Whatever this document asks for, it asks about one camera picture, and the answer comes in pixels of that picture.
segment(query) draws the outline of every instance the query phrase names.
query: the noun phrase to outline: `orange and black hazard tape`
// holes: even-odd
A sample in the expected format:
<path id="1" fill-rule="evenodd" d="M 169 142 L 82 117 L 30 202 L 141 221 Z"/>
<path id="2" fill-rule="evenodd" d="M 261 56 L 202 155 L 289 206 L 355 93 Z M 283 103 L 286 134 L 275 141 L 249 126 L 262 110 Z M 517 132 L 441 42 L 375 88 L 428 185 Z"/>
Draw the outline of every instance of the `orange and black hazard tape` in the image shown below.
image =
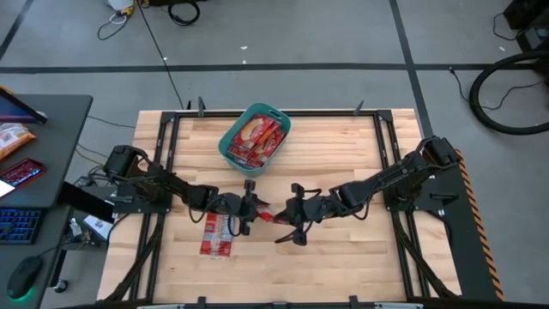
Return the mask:
<path id="1" fill-rule="evenodd" d="M 480 242 L 482 243 L 482 250 L 484 250 L 484 255 L 486 256 L 488 270 L 490 271 L 492 282 L 494 284 L 494 288 L 496 289 L 496 296 L 501 301 L 505 301 L 504 292 L 502 291 L 501 284 L 499 283 L 496 265 L 494 264 L 492 252 L 490 251 L 490 246 L 488 246 L 488 239 L 486 238 L 484 226 L 482 225 L 482 219 L 480 219 L 479 207 L 477 206 L 477 201 L 473 196 L 473 187 L 471 186 L 471 181 L 469 180 L 469 175 L 467 173 L 467 169 L 465 168 L 462 152 L 459 150 L 456 150 L 455 152 L 460 157 L 460 169 L 462 170 L 463 184 L 465 185 L 467 195 L 469 197 L 469 204 L 471 205 L 471 210 L 473 211 L 474 221 L 477 224 L 477 231 L 479 232 Z"/>

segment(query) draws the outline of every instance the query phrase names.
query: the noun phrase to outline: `orange bag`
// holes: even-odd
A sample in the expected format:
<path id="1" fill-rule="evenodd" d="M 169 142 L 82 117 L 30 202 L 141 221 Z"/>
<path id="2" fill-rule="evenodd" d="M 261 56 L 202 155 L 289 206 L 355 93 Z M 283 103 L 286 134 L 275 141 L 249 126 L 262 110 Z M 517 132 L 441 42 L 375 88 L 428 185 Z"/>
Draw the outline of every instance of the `orange bag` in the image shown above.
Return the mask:
<path id="1" fill-rule="evenodd" d="M 22 124 L 0 124 L 0 159 L 34 138 L 36 136 Z"/>

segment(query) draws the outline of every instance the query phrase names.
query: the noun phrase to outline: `computer mouse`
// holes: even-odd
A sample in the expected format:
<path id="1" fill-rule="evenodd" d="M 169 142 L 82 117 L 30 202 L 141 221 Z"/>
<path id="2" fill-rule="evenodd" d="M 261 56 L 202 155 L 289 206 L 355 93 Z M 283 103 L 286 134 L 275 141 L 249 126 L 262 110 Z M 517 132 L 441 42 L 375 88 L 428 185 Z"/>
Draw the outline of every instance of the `computer mouse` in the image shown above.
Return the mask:
<path id="1" fill-rule="evenodd" d="M 9 277 L 8 296 L 13 300 L 25 296 L 33 287 L 40 268 L 42 268 L 40 257 L 27 257 L 22 260 Z"/>

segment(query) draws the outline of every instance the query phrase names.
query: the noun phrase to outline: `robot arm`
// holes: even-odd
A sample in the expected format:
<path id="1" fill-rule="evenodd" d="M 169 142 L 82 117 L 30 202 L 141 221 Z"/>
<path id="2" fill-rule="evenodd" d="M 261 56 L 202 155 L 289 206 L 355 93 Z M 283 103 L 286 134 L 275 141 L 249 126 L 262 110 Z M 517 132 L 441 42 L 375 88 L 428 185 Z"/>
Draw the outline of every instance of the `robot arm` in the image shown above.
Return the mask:
<path id="1" fill-rule="evenodd" d="M 147 162 L 147 171 L 139 168 L 142 161 Z M 248 222 L 258 217 L 257 206 L 267 205 L 253 193 L 255 182 L 252 180 L 244 182 L 243 197 L 233 193 L 219 194 L 218 187 L 189 184 L 175 173 L 168 172 L 160 163 L 151 161 L 145 151 L 132 146 L 116 146 L 103 170 L 112 182 L 132 184 L 142 197 L 151 202 L 157 201 L 162 191 L 168 191 L 180 197 L 189 211 L 234 216 L 240 220 L 238 234 L 249 235 Z"/>
<path id="2" fill-rule="evenodd" d="M 401 161 L 368 179 L 352 181 L 329 189 L 328 196 L 320 196 L 320 189 L 305 190 L 299 184 L 292 185 L 295 197 L 286 201 L 286 209 L 274 219 L 290 224 L 296 229 L 293 233 L 276 242 L 293 240 L 297 245 L 306 245 L 306 232 L 312 222 L 353 215 L 360 220 L 367 217 L 369 202 L 380 191 L 392 191 L 395 201 L 411 205 L 421 191 L 421 184 L 431 176 L 455 167 L 459 158 L 445 138 L 432 137 L 421 141 L 419 146 Z M 314 197 L 304 199 L 306 192 L 315 192 Z M 366 208 L 365 215 L 358 212 Z"/>

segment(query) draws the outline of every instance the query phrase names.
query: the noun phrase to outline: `black desk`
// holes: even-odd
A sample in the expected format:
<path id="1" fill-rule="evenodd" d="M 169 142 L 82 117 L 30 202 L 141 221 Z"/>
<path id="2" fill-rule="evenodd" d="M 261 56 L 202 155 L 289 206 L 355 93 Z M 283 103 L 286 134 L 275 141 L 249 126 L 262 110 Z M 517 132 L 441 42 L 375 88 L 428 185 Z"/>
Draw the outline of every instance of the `black desk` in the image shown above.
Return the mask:
<path id="1" fill-rule="evenodd" d="M 3 207 L 48 208 L 34 245 L 0 245 L 0 308 L 39 308 L 45 289 L 50 284 L 60 250 L 42 255 L 42 269 L 32 293 L 24 301 L 13 301 L 6 294 L 6 285 L 15 266 L 23 259 L 59 245 L 71 213 L 69 205 L 57 205 L 65 174 L 75 151 L 93 98 L 89 95 L 17 95 L 32 108 L 45 112 L 47 124 L 30 124 L 37 137 L 10 157 L 0 161 L 0 168 L 32 158 L 44 164 L 46 172 L 32 183 L 0 199 Z"/>

